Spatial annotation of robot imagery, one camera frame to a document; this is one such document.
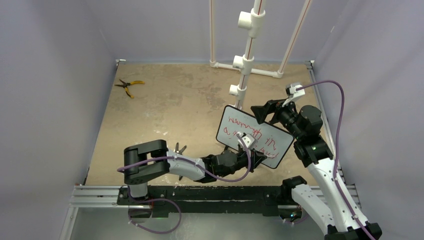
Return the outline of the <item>small black-framed whiteboard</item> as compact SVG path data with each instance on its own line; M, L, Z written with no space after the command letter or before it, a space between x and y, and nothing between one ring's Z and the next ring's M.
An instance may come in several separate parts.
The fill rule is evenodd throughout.
M256 139L254 149L267 156L262 164L276 169L294 137L287 131L268 123L258 124L256 118L232 105L225 106L215 139L232 149L238 148L236 134L245 133Z

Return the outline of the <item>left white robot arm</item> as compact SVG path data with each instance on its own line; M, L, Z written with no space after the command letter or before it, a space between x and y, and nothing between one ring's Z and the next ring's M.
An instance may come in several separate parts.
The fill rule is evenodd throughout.
M238 142L238 151L225 150L200 158L183 156L169 150L163 139L129 146L123 151L124 165L117 169L124 175L129 197L138 205L149 199L148 182L165 174L186 177L206 184L216 181L234 183L243 180L267 156L246 141Z

